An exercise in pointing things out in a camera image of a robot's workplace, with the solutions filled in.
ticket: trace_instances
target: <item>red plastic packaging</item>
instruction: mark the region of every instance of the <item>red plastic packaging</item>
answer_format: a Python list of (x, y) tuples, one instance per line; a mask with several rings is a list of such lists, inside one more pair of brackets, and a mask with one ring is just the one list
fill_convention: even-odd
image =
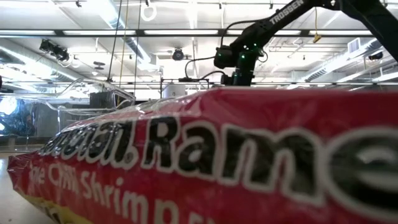
[(59, 223), (398, 223), (396, 99), (210, 90), (76, 123), (8, 171)]

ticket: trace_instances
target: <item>robotic arm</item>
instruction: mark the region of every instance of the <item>robotic arm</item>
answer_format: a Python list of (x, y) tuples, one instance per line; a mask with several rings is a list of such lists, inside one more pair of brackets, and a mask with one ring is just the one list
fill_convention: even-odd
[(398, 20), (379, 0), (293, 0), (274, 15), (258, 20), (243, 30), (229, 46), (217, 48), (214, 65), (236, 67), (232, 77), (223, 75), (224, 85), (250, 86), (256, 60), (272, 36), (313, 7), (340, 10), (361, 21), (398, 61)]

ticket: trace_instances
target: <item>duct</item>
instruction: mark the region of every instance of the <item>duct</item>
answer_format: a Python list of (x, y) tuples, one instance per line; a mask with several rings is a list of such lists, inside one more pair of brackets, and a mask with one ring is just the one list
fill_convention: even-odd
[(79, 78), (84, 78), (84, 76), (68, 69), (58, 66), (57, 63), (38, 55), (24, 47), (21, 47), (14, 42), (7, 40), (5, 38), (0, 38), (0, 50), (5, 51), (19, 60), (25, 63), (24, 66), (28, 67), (29, 71), (36, 74), (37, 77), (43, 75), (44, 77), (52, 78), (55, 72), (58, 72), (58, 78), (61, 80), (74, 81)]
[[(123, 19), (120, 18), (118, 26), (118, 10), (112, 0), (91, 0), (90, 4), (94, 9), (97, 10), (102, 19), (113, 29), (123, 30), (126, 28), (126, 24)], [(133, 37), (122, 37), (121, 38), (126, 45), (137, 55), (137, 59), (140, 63), (149, 64), (151, 57), (144, 51), (144, 49), (137, 43), (137, 40)]]
[(381, 47), (382, 45), (377, 39), (372, 39), (366, 44), (362, 45), (355, 52), (349, 53), (348, 50), (345, 50), (331, 59), (324, 61), (320, 66), (315, 67), (307, 72), (304, 77), (299, 80), (299, 82), (310, 82), (322, 75), (326, 75), (354, 62), (360, 56), (368, 56)]

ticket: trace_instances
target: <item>floor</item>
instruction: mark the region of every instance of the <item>floor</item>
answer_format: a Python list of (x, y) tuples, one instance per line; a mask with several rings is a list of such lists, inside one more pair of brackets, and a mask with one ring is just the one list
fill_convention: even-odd
[(7, 173), (8, 157), (16, 155), (0, 152), (0, 224), (54, 224), (42, 212), (12, 189)]

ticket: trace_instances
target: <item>security camera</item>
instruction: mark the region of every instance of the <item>security camera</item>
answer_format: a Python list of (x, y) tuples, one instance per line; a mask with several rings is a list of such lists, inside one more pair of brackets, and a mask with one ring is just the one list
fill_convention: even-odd
[(173, 60), (182, 60), (184, 59), (184, 53), (182, 49), (175, 49), (173, 53)]

